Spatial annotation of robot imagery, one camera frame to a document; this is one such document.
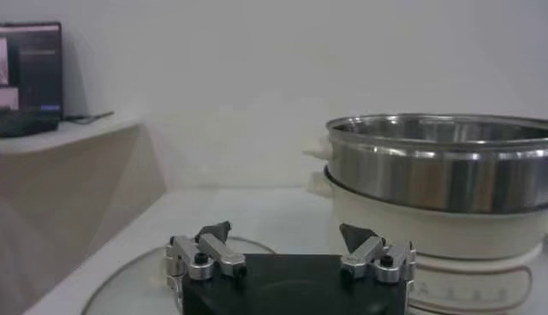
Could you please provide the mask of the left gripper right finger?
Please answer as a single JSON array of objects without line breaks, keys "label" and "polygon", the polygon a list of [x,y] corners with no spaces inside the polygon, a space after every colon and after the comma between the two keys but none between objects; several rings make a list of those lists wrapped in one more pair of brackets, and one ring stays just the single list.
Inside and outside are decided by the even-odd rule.
[{"label": "left gripper right finger", "polygon": [[389,243],[371,229],[346,223],[339,232],[348,250],[340,258],[341,272],[351,281],[371,276],[383,284],[413,284],[416,249],[411,241]]}]

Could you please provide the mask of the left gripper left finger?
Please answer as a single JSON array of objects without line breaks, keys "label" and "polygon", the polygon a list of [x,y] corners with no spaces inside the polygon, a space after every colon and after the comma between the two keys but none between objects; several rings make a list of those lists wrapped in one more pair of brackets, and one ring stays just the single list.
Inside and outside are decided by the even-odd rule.
[{"label": "left gripper left finger", "polygon": [[223,276],[239,279],[247,274],[247,261],[226,245],[231,223],[224,221],[202,227],[197,235],[171,236],[165,245],[166,271],[169,276],[187,276],[194,281],[213,278],[215,266]]}]

